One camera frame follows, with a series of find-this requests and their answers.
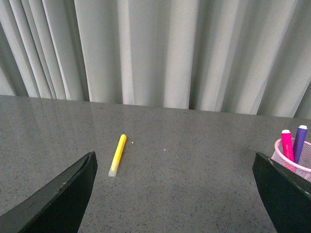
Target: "pen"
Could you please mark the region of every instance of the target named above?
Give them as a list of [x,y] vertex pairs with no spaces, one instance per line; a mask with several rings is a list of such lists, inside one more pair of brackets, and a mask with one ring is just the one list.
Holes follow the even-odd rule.
[[289,130],[283,130],[281,133],[283,153],[286,158],[294,161],[293,144],[292,144],[292,134]]
[[303,144],[306,140],[306,135],[308,132],[308,128],[305,125],[301,125],[298,127],[294,146],[293,146],[293,152],[294,152],[294,162],[299,163],[301,151],[303,148]]
[[120,137],[117,149],[116,149],[115,156],[113,157],[109,173],[108,173],[108,176],[110,176],[110,177],[116,176],[116,173],[117,173],[117,170],[118,170],[118,166],[119,166],[119,163],[120,163],[120,159],[121,159],[121,156],[122,156],[123,148],[124,148],[124,145],[125,145],[125,141],[126,141],[126,135],[122,134],[121,137]]

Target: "pencil holder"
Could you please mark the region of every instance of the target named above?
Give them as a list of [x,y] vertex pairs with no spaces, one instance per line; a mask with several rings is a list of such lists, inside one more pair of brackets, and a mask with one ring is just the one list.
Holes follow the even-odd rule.
[[286,158],[283,154],[282,139],[279,139],[274,144],[275,151],[272,159],[279,164],[283,165],[290,171],[296,173],[307,181],[311,182],[311,143],[304,142],[299,163],[296,164],[293,161]]

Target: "table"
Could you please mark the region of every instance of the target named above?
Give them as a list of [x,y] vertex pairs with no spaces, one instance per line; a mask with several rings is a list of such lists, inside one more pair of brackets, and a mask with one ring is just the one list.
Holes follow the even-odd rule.
[[[0,215],[87,152],[98,170],[80,233],[275,229],[252,173],[310,120],[0,96]],[[108,171],[128,139],[115,178]]]

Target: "purple marker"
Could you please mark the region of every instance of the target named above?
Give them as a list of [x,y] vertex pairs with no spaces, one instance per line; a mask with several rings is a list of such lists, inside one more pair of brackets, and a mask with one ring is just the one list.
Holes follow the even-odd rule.
[[294,162],[298,164],[301,151],[303,148],[303,144],[306,140],[306,135],[308,132],[308,128],[305,125],[299,126],[293,146],[293,151],[294,151]]

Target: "curtain fold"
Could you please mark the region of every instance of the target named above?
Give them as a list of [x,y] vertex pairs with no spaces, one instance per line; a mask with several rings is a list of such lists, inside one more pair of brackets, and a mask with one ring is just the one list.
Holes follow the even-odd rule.
[[0,94],[311,119],[311,1],[0,0]]

